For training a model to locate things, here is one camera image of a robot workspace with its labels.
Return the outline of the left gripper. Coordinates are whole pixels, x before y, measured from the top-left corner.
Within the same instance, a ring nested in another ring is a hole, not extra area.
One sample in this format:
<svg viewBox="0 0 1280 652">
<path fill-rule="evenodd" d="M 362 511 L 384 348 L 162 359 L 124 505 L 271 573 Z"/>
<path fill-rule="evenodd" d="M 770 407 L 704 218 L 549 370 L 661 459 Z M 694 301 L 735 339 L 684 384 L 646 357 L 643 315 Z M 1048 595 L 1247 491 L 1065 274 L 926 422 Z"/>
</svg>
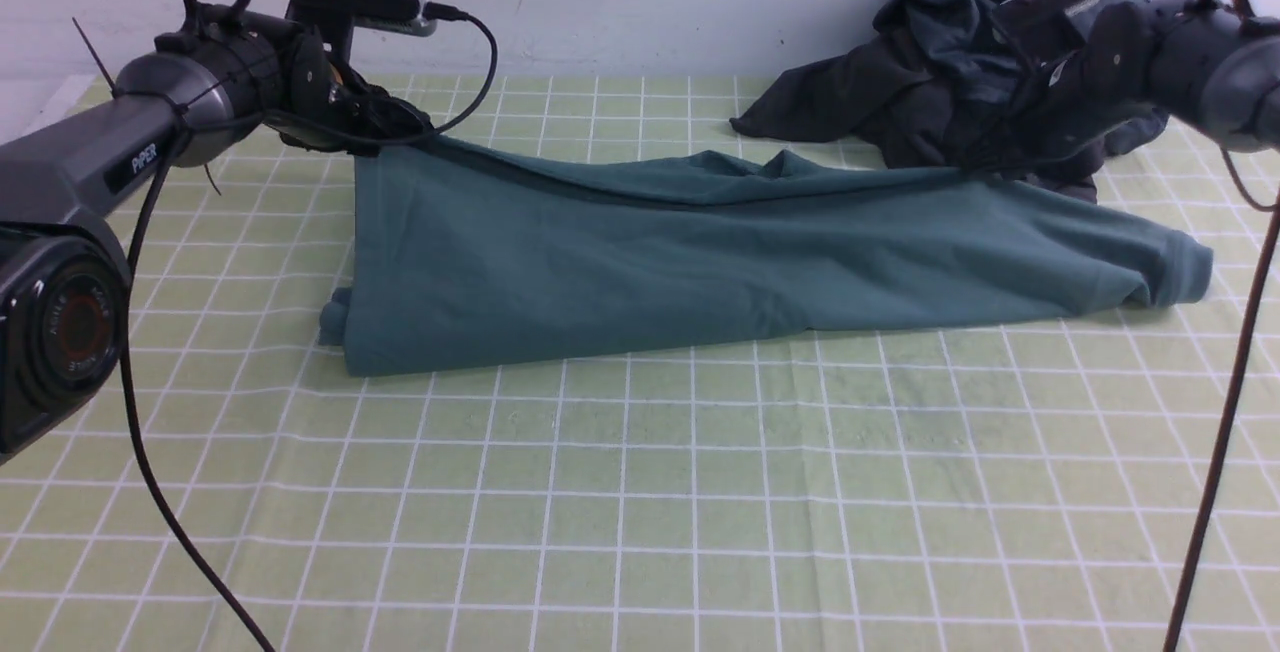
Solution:
<svg viewBox="0 0 1280 652">
<path fill-rule="evenodd" d="M 282 59 L 285 92 L 275 132 L 289 146 L 325 154 L 379 154 L 431 138 L 435 126 L 412 104 L 333 60 L 315 29 L 291 42 Z"/>
</svg>

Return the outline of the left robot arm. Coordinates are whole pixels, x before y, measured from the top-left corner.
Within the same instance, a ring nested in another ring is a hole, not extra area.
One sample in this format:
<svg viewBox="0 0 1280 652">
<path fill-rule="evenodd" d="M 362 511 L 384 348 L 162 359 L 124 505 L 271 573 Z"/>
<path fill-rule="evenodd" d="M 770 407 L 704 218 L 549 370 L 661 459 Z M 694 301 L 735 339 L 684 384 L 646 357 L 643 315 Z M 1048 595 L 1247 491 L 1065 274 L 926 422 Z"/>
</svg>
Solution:
<svg viewBox="0 0 1280 652">
<path fill-rule="evenodd" d="M 202 167 L 260 126 L 317 152 L 372 149 L 357 27 L 428 36 L 419 0 L 312 19 L 193 5 L 120 69 L 111 97 L 3 146 L 3 459 L 87 405 L 125 345 L 133 264 L 109 216 L 174 167 Z"/>
</svg>

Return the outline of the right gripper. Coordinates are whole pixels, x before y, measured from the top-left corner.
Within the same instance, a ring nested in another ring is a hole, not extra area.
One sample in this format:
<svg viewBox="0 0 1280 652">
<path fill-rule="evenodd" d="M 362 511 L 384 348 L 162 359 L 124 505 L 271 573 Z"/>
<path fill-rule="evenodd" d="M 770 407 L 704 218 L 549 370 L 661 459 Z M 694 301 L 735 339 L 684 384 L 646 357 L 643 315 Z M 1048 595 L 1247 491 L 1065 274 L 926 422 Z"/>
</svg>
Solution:
<svg viewBox="0 0 1280 652">
<path fill-rule="evenodd" d="M 1068 53 L 1025 65 L 1010 101 L 965 147 L 965 170 L 1004 178 L 1087 178 L 1103 138 L 1126 122 L 1126 100 L 1103 90 L 1092 58 Z"/>
</svg>

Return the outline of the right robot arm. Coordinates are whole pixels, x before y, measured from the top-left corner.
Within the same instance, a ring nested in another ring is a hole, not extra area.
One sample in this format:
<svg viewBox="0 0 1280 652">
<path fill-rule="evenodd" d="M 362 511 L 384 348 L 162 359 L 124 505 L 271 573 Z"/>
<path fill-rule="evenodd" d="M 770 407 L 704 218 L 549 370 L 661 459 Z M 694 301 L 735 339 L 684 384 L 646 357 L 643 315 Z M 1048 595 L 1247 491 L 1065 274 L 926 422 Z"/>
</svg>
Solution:
<svg viewBox="0 0 1280 652">
<path fill-rule="evenodd" d="M 1243 19 L 1216 3 L 1135 0 L 1103 6 L 1082 35 L 1050 0 L 1009 0 L 993 23 L 1024 76 L 960 156 L 968 170 L 1065 160 L 1152 111 L 1230 152 L 1277 147 L 1274 18 Z"/>
</svg>

